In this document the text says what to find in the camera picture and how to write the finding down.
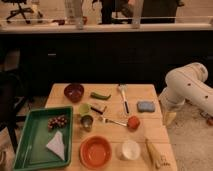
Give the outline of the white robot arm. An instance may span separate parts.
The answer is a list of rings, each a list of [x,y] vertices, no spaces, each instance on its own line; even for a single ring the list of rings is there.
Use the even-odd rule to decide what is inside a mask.
[[[186,100],[213,119],[213,88],[205,84],[207,68],[198,62],[169,71],[165,76],[166,87],[159,95],[163,124],[169,125]]]

